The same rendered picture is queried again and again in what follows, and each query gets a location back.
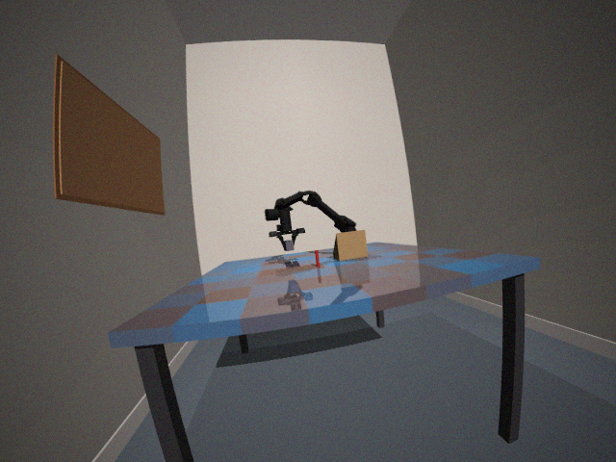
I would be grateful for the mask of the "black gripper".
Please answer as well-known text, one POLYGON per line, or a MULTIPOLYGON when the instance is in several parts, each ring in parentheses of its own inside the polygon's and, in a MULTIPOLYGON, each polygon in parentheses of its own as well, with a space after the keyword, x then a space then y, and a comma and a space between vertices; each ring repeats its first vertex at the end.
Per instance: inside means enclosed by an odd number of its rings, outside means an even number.
POLYGON ((269 232, 269 237, 278 238, 280 242, 282 243, 284 249, 285 249, 285 245, 284 245, 284 240, 283 240, 282 235, 293 234, 292 241, 294 241, 294 245, 295 245, 296 236, 298 236, 298 234, 305 233, 304 228, 297 228, 296 230, 292 230, 292 224, 291 224, 290 218, 280 219, 280 226, 281 226, 281 232, 276 232, 276 231, 269 232), (283 233, 284 231, 286 231, 286 233, 283 233), (291 231, 291 232, 288 232, 288 231, 291 231))

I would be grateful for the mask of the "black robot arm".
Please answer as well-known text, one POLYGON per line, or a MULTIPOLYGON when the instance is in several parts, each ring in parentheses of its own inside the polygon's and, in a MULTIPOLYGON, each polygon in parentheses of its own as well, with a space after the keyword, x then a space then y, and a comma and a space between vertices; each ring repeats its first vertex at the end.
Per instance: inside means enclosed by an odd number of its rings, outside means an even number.
POLYGON ((347 218, 346 216, 340 216, 339 214, 337 214, 333 209, 331 209, 321 200, 321 197, 316 192, 313 191, 297 192, 287 198, 282 197, 276 199, 273 209, 265 209, 266 221, 278 220, 279 218, 291 218, 290 211, 292 211, 293 208, 291 208, 290 206, 298 201, 301 201, 306 205, 311 205, 312 207, 319 208, 335 222, 334 226, 342 233, 357 231, 355 228, 355 226, 357 225, 356 222, 354 222, 350 218, 347 218), (309 196, 306 201, 302 197, 307 194, 309 194, 309 196))

